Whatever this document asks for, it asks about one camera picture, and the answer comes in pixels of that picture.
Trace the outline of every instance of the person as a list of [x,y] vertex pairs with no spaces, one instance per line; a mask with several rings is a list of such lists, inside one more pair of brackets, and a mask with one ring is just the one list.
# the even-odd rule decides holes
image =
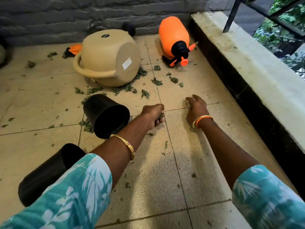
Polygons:
[[[266,167],[226,135],[199,96],[187,97],[187,121],[206,135],[232,189],[232,202],[253,228],[305,228],[305,203]],[[109,205],[109,194],[164,105],[144,106],[117,135],[80,159],[31,206],[0,228],[94,228]]]

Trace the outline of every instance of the tree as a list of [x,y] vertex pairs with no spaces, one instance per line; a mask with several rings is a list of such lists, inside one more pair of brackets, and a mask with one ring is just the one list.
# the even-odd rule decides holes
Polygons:
[[[275,0],[270,13],[274,13],[291,3],[294,0]],[[299,4],[280,16],[280,19],[287,21],[291,25],[305,31],[305,4]],[[283,29],[273,21],[265,19],[253,36],[258,42],[265,46],[269,51],[275,53],[279,50],[278,46],[284,42],[295,42],[294,35]],[[305,75],[305,54],[295,53],[293,56],[285,56],[282,61],[293,69],[299,76]]]

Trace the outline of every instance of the hand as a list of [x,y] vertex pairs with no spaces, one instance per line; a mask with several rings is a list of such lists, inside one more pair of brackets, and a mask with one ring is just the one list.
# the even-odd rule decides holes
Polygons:
[[190,125],[192,125],[198,117],[209,115],[207,110],[207,103],[201,99],[200,96],[193,95],[193,97],[186,97],[185,99],[190,104],[189,113],[186,117]]
[[164,122],[164,118],[159,120],[159,117],[165,116],[163,104],[145,105],[142,109],[141,115],[147,116],[149,123],[149,129],[153,129],[159,124]]

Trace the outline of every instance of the orange bottle body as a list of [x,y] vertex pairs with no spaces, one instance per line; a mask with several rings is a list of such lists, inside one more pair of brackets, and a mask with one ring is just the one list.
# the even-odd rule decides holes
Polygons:
[[173,57],[171,48],[175,42],[184,41],[189,47],[189,33],[179,18],[171,16],[162,20],[159,27],[159,37],[165,53]]

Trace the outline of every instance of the person's left hand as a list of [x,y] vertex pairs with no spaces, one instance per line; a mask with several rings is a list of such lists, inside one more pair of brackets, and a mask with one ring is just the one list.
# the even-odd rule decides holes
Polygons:
[[165,116],[163,104],[155,104],[155,105],[145,105],[142,109],[141,115],[145,115],[147,119],[150,121],[149,129],[153,129],[159,124],[164,122],[164,118],[159,120],[159,116]]

